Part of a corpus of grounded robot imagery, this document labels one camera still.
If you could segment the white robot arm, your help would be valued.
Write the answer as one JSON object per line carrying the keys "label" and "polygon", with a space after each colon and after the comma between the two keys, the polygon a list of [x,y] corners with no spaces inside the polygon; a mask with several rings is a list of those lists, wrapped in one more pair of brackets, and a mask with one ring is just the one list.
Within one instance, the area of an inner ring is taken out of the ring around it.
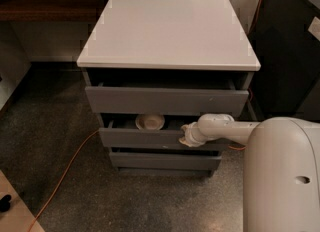
{"label": "white robot arm", "polygon": [[320,124],[291,117],[262,122],[205,114],[180,142],[228,139],[245,147],[244,232],[320,232]]}

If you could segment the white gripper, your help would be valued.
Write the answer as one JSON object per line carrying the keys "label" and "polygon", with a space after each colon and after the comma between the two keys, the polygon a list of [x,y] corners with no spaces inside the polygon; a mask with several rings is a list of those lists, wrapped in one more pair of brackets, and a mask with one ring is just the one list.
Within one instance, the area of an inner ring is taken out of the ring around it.
{"label": "white gripper", "polygon": [[179,138],[179,142],[185,146],[200,147],[208,141],[208,137],[200,131],[197,122],[182,125],[181,130],[185,132],[185,137]]}

